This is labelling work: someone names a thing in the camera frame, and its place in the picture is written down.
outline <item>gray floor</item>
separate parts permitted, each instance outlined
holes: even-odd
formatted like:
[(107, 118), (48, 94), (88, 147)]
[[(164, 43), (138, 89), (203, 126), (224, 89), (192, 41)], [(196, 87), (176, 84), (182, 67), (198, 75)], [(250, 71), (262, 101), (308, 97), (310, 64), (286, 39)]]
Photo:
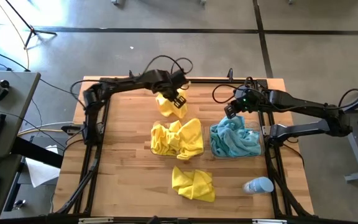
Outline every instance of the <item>gray floor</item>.
[[(257, 28), (252, 0), (208, 0), (205, 8), (196, 0), (127, 0), (123, 8), (109, 0), (12, 3), (26, 9), (23, 15), (35, 26)], [(285, 0), (259, 0), (259, 6), (265, 29), (358, 30), (358, 1), (296, 0), (289, 6)], [(0, 12), (0, 24), (7, 23), (3, 16)], [(192, 77), (224, 77), (230, 67), (235, 77), (266, 77), (257, 34), (58, 33), (55, 38), (40, 37), (30, 43), (30, 69), (65, 89), (86, 75), (139, 73), (159, 54), (192, 59)], [(358, 35), (266, 35), (266, 40), (273, 75), (285, 79), (293, 96), (337, 104), (346, 90), (358, 88)], [(9, 27), (0, 30), (0, 52), (26, 64), (20, 40)], [(19, 69), (2, 58), (0, 62)], [(161, 60), (154, 66), (168, 68), (170, 63)], [(34, 100), (44, 123), (72, 120), (75, 102), (70, 95), (40, 83)], [(293, 116), (295, 123), (314, 120)], [(26, 118), (39, 124), (33, 105)], [(303, 137), (300, 146), (315, 213), (323, 218), (358, 221), (358, 182), (347, 184), (343, 178), (358, 172), (347, 139)], [(50, 195), (52, 191), (30, 186), (20, 197), (27, 199), (28, 192)], [(39, 215), (47, 213), (49, 207), (48, 198), (34, 198), (32, 212), (2, 217)]]

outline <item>yellow towel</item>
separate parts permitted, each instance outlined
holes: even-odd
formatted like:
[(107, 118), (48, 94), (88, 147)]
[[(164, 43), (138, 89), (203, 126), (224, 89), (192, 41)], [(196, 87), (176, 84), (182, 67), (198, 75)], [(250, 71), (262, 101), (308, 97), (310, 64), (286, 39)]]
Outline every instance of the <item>yellow towel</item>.
[(201, 122), (193, 118), (182, 126), (180, 121), (176, 121), (168, 129), (155, 124), (152, 128), (151, 148), (154, 154), (177, 156), (182, 160), (204, 152)]
[[(182, 89), (178, 90), (179, 95), (186, 98), (186, 92)], [(185, 117), (187, 113), (187, 104), (184, 104), (181, 108), (177, 108), (171, 101), (165, 99), (161, 93), (155, 98), (157, 106), (164, 116), (170, 116), (172, 113), (178, 116), (179, 118)]]
[(182, 172), (175, 166), (172, 171), (172, 189), (188, 199), (215, 201), (212, 174), (209, 172), (201, 170)]

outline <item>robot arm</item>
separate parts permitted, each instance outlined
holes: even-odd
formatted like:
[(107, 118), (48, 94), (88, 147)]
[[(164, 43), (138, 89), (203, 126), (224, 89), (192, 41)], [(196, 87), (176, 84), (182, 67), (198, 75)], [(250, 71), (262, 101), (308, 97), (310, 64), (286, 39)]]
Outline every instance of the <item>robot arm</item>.
[(292, 97), (289, 93), (280, 90), (257, 91), (242, 85), (234, 90), (235, 100), (225, 107), (228, 118), (233, 118), (239, 112), (286, 112), (322, 118), (321, 121), (286, 127), (274, 124), (271, 127), (262, 127), (264, 135), (269, 135), (272, 144), (282, 146), (289, 137), (306, 136), (310, 134), (328, 134), (343, 137), (352, 132), (349, 118), (335, 105), (328, 105), (306, 101)]
[(83, 92), (86, 116), (83, 128), (85, 144), (95, 145), (100, 142), (101, 135), (97, 128), (99, 111), (114, 93), (145, 88), (153, 93), (161, 93), (177, 108), (181, 108), (186, 99), (179, 96), (177, 89), (186, 83), (188, 81), (182, 70), (173, 74), (163, 70), (151, 70), (138, 77), (130, 73), (127, 78), (108, 78), (92, 85)]

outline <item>butcher block table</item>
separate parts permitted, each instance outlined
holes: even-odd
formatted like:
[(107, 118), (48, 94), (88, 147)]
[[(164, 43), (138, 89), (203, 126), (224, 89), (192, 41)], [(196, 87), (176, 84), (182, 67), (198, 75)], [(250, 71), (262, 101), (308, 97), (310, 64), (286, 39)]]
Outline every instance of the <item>butcher block table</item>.
[[(84, 77), (99, 79), (102, 77)], [(270, 89), (285, 91), (284, 81), (267, 79)], [(80, 91), (92, 82), (83, 82)], [(176, 157), (156, 156), (150, 151), (150, 130), (154, 122), (171, 123), (175, 115), (164, 117), (158, 111), (155, 97), (150, 90), (134, 90), (114, 94), (111, 97), (106, 132), (101, 154), (98, 179), (93, 200), (93, 217), (187, 217), (187, 218), (273, 218), (270, 194), (247, 195), (242, 185), (256, 177), (267, 176), (264, 156), (238, 159), (214, 158), (209, 146), (209, 127), (225, 117), (225, 104), (218, 104), (211, 97), (217, 84), (192, 84), (187, 92), (188, 112), (180, 121), (185, 124), (192, 118), (201, 121), (204, 137), (204, 154), (189, 161)], [(232, 89), (222, 86), (216, 92), (217, 100), (232, 95)], [(246, 123), (259, 122), (257, 113), (240, 113)], [(290, 112), (274, 113), (277, 124), (292, 125)], [(77, 104), (74, 123), (85, 120), (81, 105)], [(76, 136), (72, 141), (81, 139)], [(299, 151), (298, 144), (286, 142)], [(80, 179), (86, 146), (74, 143), (67, 149), (53, 199), (58, 210), (75, 191)], [(313, 213), (308, 184), (301, 158), (282, 147), (282, 161), (288, 188), (303, 208)], [(211, 172), (216, 190), (214, 203), (189, 200), (172, 189), (172, 170), (199, 169)], [(88, 196), (85, 188), (81, 206), (83, 211)], [(283, 209), (281, 190), (277, 187), (280, 208)]]

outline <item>blue towel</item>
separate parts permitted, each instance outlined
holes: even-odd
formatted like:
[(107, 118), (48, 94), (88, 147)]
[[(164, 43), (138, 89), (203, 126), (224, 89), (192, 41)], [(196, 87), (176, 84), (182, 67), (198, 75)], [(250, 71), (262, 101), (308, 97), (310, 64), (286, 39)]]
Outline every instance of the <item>blue towel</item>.
[(259, 132), (244, 127), (242, 116), (224, 117), (210, 128), (211, 149), (218, 157), (259, 156)]

